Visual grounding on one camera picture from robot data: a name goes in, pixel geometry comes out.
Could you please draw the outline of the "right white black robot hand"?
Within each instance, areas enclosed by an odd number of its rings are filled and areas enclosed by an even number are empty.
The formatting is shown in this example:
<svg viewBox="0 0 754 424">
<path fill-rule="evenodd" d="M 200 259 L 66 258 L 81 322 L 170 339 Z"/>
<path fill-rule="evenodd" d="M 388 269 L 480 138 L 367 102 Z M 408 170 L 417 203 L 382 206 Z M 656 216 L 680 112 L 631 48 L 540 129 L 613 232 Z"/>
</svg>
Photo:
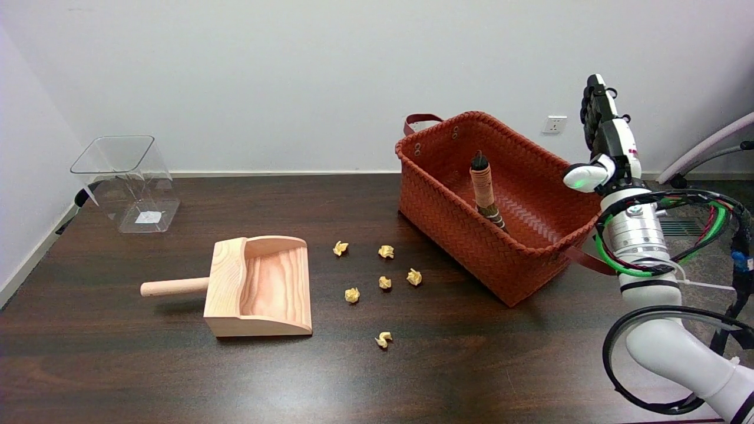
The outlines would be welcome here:
<svg viewBox="0 0 754 424">
<path fill-rule="evenodd" d="M 609 88 L 600 74 L 587 78 L 580 117 L 590 161 L 572 164 L 563 172 L 563 183 L 571 190 L 607 196 L 644 186 L 630 116 L 617 113 L 616 98 L 617 90 Z"/>
</svg>

